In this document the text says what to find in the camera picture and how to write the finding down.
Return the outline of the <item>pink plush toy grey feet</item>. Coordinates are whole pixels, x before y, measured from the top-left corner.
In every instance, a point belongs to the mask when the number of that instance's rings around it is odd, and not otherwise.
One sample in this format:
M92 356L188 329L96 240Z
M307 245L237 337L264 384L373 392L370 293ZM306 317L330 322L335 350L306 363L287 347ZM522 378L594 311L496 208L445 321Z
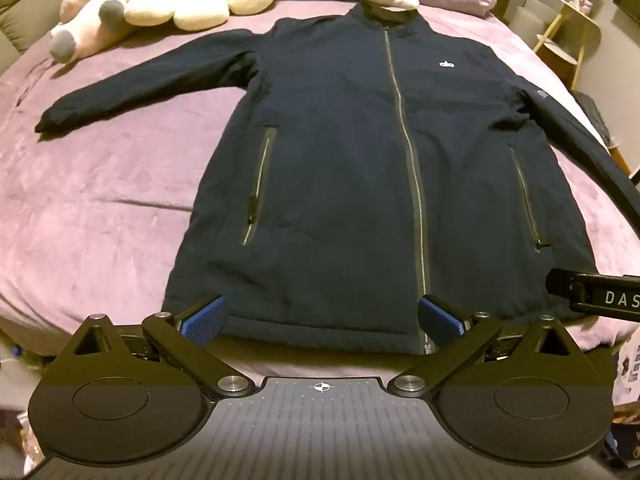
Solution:
M120 0L63 0L60 22L51 30L49 53L58 64L73 64L118 44L134 33Z

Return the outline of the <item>dark navy zip jacket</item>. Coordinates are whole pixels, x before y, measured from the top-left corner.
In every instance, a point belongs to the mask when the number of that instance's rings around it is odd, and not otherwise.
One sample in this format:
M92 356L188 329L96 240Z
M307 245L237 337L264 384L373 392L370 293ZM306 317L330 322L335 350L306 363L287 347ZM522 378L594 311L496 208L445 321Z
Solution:
M552 96L484 44L367 3L201 36L62 96L37 130L220 87L244 96L163 307L221 296L235 337L415 354L429 294L515 323L567 320L547 274L591 272L596 257L557 152L639 222L631 180Z

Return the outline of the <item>white waste bin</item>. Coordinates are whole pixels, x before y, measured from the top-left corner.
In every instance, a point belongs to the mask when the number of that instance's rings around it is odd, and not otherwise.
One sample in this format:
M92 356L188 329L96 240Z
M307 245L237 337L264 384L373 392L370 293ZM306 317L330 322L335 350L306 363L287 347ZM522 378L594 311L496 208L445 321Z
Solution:
M555 17L555 10L545 3L539 0L525 0L524 4L516 9L509 28L533 49Z

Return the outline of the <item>yellow side table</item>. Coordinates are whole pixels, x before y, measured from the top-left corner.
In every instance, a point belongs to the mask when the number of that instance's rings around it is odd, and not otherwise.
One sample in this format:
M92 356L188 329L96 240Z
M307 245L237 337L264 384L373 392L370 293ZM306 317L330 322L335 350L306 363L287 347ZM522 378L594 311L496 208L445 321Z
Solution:
M564 84L570 91L578 88L590 37L600 34L600 26L592 17L590 0L555 0L560 4L551 23L537 36L533 51L553 54L567 65Z

